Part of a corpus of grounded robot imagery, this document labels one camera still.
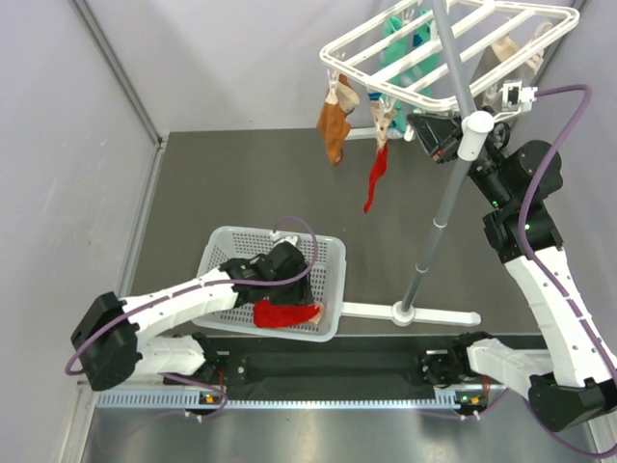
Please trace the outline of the red sock front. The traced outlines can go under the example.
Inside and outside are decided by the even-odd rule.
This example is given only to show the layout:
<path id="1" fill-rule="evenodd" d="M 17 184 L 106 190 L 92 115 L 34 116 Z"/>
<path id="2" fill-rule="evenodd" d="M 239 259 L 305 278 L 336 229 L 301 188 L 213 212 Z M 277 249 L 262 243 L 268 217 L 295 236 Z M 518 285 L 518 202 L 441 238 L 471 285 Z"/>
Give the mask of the red sock front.
<path id="1" fill-rule="evenodd" d="M 324 306 L 319 303 L 310 305 L 273 305 L 269 300 L 257 302 L 253 308 L 254 325 L 258 328 L 288 328 L 304 323 L 318 324 Z"/>

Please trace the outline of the red sock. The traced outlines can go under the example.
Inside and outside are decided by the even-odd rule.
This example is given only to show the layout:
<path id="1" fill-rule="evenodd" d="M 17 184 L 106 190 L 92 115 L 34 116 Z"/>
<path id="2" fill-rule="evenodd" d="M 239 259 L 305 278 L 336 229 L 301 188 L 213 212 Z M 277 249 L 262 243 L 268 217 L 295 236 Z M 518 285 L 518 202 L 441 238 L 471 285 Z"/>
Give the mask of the red sock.
<path id="1" fill-rule="evenodd" d="M 386 173 L 389 160 L 389 121 L 375 120 L 377 149 L 373 166 L 368 177 L 367 198 L 363 206 L 363 212 L 368 213 L 373 205 L 376 187 L 379 179 Z"/>
<path id="2" fill-rule="evenodd" d="M 269 300 L 257 302 L 253 308 L 254 325 L 258 328 L 288 328 L 304 323 L 318 324 L 324 306 L 319 303 L 310 305 L 273 305 Z"/>

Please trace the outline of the red sock back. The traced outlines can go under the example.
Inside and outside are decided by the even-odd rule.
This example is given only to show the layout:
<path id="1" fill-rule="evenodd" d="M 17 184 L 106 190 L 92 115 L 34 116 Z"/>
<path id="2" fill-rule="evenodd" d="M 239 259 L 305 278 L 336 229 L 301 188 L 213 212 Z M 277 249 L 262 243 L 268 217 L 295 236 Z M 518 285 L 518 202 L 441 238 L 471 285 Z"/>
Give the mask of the red sock back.
<path id="1" fill-rule="evenodd" d="M 368 177 L 367 198 L 363 206 L 363 212 L 368 213 L 373 205 L 376 187 L 379 179 L 386 173 L 389 160 L 389 121 L 375 120 L 377 149 L 373 166 Z"/>

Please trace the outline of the white clip sock hanger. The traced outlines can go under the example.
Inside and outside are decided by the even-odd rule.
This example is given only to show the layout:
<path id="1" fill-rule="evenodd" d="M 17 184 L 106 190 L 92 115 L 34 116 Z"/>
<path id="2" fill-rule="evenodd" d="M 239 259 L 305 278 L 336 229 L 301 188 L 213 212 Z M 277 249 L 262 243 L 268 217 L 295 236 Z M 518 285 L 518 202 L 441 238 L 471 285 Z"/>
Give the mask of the white clip sock hanger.
<path id="1" fill-rule="evenodd" d="M 471 11 L 457 22 L 448 18 L 451 2 L 436 1 L 432 9 L 418 12 L 417 1 L 400 1 L 330 41 L 319 52 L 328 70 L 328 90 L 345 75 L 350 84 L 357 82 L 376 94 L 376 105 L 382 120 L 389 124 L 396 115 L 394 102 L 414 106 L 413 113 L 444 115 L 457 112 L 461 104 L 471 102 L 493 82 L 499 83 L 521 66 L 532 65 L 553 43 L 572 31 L 579 22 L 578 10 L 512 1 L 469 1 Z M 412 20 L 400 30 L 383 37 L 384 24 L 392 16 L 403 16 L 410 10 Z M 546 24 L 520 51 L 474 82 L 464 79 L 463 65 L 482 53 L 498 39 L 539 17 Z M 432 39 L 386 68 L 380 68 L 381 52 L 433 20 Z M 440 53 L 437 67 L 411 86 L 390 84 L 397 74 L 419 64 L 428 56 Z"/>

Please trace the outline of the mint green patterned sock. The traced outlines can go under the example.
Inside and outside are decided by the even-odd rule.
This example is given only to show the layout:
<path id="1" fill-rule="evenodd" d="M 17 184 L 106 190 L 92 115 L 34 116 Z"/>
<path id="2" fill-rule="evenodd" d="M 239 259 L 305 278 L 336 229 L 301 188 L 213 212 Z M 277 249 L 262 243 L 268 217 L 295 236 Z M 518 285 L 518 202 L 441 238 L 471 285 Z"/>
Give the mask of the mint green patterned sock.
<path id="1" fill-rule="evenodd" d="M 414 16 L 414 13 L 410 10 L 407 10 L 406 12 L 403 13 L 402 17 L 400 16 L 398 17 L 401 19 L 403 26 L 404 26 L 412 20 L 413 16 Z M 433 26 L 434 26 L 434 21 L 430 20 L 427 23 L 421 25 L 419 28 L 417 28 L 414 31 L 411 39 L 407 38 L 408 52 L 414 51 L 416 48 L 419 48 L 420 46 L 422 46 L 423 44 L 425 44 L 426 42 L 432 39 Z M 440 59 L 440 53 L 435 53 L 425 58 L 419 64 L 414 65 L 411 68 L 407 69 L 407 71 L 411 74 L 412 84 L 414 84 L 417 80 L 419 80 L 420 78 L 424 77 L 429 72 L 434 70 L 437 67 L 439 59 Z M 393 108 L 396 111 L 396 115 L 389 125 L 389 129 L 388 129 L 389 138 L 392 140 L 404 138 L 406 133 L 410 132 L 410 135 L 408 136 L 408 138 L 412 139 L 414 135 L 413 135 L 413 131 L 407 128 L 407 125 L 408 125 L 407 114 L 409 112 L 415 111 L 416 108 L 414 106 L 404 105 L 399 100 L 396 100 L 394 102 Z"/>

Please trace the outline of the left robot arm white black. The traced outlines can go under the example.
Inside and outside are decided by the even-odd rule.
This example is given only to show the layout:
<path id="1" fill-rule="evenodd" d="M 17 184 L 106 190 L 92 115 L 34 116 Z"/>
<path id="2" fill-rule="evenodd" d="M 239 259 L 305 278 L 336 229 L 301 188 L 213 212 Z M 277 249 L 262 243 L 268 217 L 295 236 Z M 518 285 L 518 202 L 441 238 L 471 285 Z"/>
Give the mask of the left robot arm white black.
<path id="1" fill-rule="evenodd" d="M 147 295 L 101 294 L 70 337 L 71 360 L 80 364 L 95 392 L 151 374 L 208 382 L 220 362 L 206 336 L 169 337 L 167 331 L 245 305 L 253 306 L 259 328 L 315 321 L 322 307 L 310 288 L 310 268 L 297 246 L 282 240 L 266 254 L 229 259 L 193 280 Z"/>

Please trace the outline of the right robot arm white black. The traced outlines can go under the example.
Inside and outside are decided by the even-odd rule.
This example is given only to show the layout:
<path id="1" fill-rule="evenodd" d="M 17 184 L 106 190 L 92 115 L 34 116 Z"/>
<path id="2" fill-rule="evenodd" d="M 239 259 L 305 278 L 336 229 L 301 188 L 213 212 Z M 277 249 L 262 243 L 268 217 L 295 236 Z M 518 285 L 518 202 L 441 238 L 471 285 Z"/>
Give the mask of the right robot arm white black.
<path id="1" fill-rule="evenodd" d="M 544 200 L 561 188 L 561 158 L 554 155 L 529 204 L 524 196 L 551 145 L 532 140 L 506 151 L 510 127 L 498 122 L 469 177 L 493 210 L 484 232 L 531 309 L 549 351 L 545 361 L 510 348 L 486 332 L 455 338 L 442 354 L 419 358 L 435 386 L 489 376 L 527 400 L 553 432 L 616 409 L 616 357 L 604 344 L 569 269 L 563 239 Z"/>

